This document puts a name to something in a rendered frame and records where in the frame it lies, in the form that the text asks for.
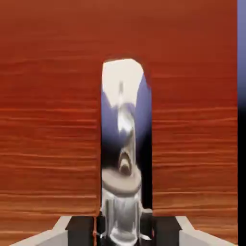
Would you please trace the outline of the curved shiny metal handle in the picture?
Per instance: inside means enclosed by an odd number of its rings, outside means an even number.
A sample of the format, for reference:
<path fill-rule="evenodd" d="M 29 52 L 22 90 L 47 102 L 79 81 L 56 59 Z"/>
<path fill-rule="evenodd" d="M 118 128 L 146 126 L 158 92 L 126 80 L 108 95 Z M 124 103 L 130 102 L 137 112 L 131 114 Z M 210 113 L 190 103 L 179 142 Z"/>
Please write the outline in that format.
<path fill-rule="evenodd" d="M 152 211 L 142 205 L 142 173 L 136 161 L 136 106 L 144 70 L 132 58 L 102 65 L 101 140 L 116 148 L 101 166 L 98 246 L 150 246 Z"/>

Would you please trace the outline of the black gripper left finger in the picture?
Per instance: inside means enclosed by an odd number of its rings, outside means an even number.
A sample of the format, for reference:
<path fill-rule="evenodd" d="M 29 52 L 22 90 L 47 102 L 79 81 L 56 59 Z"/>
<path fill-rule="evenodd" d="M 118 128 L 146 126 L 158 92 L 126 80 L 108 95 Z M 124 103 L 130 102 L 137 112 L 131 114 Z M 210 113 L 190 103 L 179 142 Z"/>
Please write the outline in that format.
<path fill-rule="evenodd" d="M 61 216 L 52 229 L 9 246 L 96 246 L 102 238 L 93 216 Z"/>

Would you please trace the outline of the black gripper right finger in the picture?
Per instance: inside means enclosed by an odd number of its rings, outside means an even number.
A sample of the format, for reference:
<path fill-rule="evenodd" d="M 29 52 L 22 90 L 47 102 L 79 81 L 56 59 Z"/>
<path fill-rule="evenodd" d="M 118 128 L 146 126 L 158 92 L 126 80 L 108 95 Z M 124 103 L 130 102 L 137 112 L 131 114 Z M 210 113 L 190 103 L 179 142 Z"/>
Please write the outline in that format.
<path fill-rule="evenodd" d="M 234 246 L 226 240 L 196 230 L 186 216 L 153 216 L 142 210 L 139 246 Z"/>

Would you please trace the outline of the reddish wooden cabinet door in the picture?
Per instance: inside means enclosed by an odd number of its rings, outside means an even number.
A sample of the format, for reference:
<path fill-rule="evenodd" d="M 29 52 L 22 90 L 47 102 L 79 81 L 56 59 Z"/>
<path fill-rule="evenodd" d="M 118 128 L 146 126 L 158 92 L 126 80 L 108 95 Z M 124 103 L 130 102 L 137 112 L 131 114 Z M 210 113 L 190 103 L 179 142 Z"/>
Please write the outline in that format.
<path fill-rule="evenodd" d="M 154 213 L 237 243 L 237 0 L 0 0 L 0 246 L 97 213 L 120 57 L 152 88 Z"/>

